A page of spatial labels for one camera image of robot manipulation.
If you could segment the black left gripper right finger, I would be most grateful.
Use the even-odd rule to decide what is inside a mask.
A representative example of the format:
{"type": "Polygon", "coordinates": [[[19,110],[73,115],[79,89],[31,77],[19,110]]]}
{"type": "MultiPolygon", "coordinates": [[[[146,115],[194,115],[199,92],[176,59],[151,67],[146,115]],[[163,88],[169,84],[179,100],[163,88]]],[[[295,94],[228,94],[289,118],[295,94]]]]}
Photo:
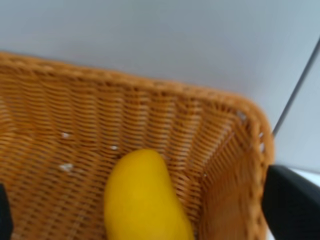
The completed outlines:
{"type": "Polygon", "coordinates": [[[261,207],[275,240],[320,238],[320,187],[289,168],[268,167],[261,207]]]}

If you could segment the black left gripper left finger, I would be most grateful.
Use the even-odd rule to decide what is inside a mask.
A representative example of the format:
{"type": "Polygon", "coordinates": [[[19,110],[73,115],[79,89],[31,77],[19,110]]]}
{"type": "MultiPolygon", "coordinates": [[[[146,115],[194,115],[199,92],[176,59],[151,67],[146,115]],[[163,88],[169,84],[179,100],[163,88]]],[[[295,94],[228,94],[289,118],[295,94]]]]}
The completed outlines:
{"type": "Polygon", "coordinates": [[[10,240],[13,233],[13,220],[5,186],[0,184],[0,240],[10,240]]]}

